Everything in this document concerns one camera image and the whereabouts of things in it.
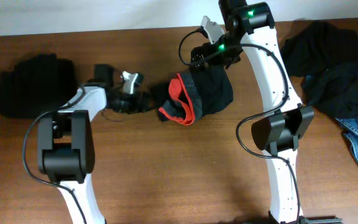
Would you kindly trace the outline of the black pants with red waistband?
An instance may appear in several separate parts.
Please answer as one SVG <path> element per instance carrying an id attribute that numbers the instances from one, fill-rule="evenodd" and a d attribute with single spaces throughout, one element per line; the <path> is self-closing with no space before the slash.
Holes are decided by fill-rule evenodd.
<path id="1" fill-rule="evenodd" d="M 150 92 L 161 122 L 185 126 L 226 109 L 234 99 L 231 82 L 221 65 L 177 73 L 171 80 L 153 86 Z"/>

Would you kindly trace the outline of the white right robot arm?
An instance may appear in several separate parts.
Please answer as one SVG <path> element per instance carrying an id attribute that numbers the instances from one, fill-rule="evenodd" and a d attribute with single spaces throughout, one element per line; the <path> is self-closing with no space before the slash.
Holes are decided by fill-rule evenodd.
<path id="1" fill-rule="evenodd" d="M 258 152 L 243 142 L 249 154 L 265 159 L 270 181 L 270 223 L 302 223 L 300 195 L 296 181 L 296 157 L 299 141 L 310 125 L 314 112 L 304 106 L 293 89 L 278 46 L 275 20 L 266 2 L 247 4 L 246 1 L 219 1 L 224 28 L 207 17 L 201 23 L 212 52 L 187 65 L 195 67 L 214 59 L 227 66 L 244 52 L 252 66 L 262 97 L 263 111 L 241 120 L 236 126 L 240 138 L 241 126 L 253 119 L 251 133 Z"/>

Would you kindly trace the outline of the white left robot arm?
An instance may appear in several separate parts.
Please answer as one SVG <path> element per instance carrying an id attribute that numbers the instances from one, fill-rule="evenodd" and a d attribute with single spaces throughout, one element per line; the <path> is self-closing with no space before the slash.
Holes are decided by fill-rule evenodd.
<path id="1" fill-rule="evenodd" d="M 123 71 L 115 86 L 113 73 L 109 65 L 96 65 L 94 77 L 80 86 L 72 99 L 39 118 L 38 169 L 62 194 L 73 223 L 106 222 L 92 183 L 94 117 L 105 109 L 126 114 L 149 110 L 150 96 L 139 91 L 143 75 Z"/>

